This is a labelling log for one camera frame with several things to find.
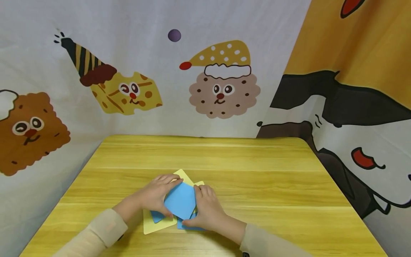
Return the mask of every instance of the wooden table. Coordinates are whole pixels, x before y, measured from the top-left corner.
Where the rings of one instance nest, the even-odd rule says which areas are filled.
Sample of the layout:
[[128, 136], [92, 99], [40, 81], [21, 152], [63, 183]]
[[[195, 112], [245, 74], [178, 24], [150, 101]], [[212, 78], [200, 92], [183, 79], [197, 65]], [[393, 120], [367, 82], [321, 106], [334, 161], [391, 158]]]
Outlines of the wooden table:
[[[227, 214], [314, 256], [386, 256], [307, 144], [297, 138], [116, 135], [97, 149], [21, 256], [51, 256], [95, 216], [159, 174], [183, 169], [211, 185]], [[141, 214], [103, 256], [241, 256], [212, 232], [143, 235]]]

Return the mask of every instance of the beige sleeve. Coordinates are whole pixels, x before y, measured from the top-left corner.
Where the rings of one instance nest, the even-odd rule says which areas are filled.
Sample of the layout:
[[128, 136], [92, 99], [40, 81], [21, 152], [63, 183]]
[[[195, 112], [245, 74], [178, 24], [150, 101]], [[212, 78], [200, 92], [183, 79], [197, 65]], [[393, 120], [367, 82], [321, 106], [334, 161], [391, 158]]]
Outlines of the beige sleeve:
[[250, 257], [305, 257], [311, 256], [296, 245], [267, 231], [247, 224], [240, 250]]
[[117, 212], [107, 209], [53, 257], [98, 257], [106, 248], [112, 246], [127, 228]]

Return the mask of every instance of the white hat trim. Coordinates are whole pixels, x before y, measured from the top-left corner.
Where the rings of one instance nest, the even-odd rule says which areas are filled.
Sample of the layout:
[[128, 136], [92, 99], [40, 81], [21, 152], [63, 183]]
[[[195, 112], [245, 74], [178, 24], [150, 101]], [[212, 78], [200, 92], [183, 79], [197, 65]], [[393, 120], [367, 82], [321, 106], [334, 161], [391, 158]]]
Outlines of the white hat trim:
[[248, 76], [251, 74], [251, 67], [250, 66], [238, 66], [238, 65], [231, 65], [226, 66], [225, 64], [213, 64], [207, 65], [204, 69], [204, 74], [207, 76], [211, 76], [215, 79], [222, 78], [222, 79], [229, 79], [229, 78], [241, 78], [242, 76]]
[[18, 94], [10, 90], [0, 90], [0, 120], [7, 119], [14, 109], [14, 101]]

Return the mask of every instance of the cartoon cheese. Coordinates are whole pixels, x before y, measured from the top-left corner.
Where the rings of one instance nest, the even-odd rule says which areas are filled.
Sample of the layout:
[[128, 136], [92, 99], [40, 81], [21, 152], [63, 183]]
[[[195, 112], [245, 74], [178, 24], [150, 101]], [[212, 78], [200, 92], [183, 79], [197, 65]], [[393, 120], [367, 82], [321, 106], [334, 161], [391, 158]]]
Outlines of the cartoon cheese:
[[105, 113], [134, 114], [135, 109], [147, 111], [162, 106], [154, 80], [135, 72], [124, 77], [111, 65], [103, 63], [90, 51], [60, 33], [61, 43], [70, 55], [83, 86], [90, 87]]

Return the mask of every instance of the yellow hat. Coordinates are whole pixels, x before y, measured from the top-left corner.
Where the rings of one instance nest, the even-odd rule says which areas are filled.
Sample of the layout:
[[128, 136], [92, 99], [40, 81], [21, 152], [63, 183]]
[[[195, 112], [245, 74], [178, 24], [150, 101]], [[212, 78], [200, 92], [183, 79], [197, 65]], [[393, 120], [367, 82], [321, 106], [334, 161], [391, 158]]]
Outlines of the yellow hat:
[[204, 73], [214, 78], [239, 78], [251, 74], [251, 58], [247, 45], [240, 40], [226, 41], [207, 47], [180, 69], [204, 66]]

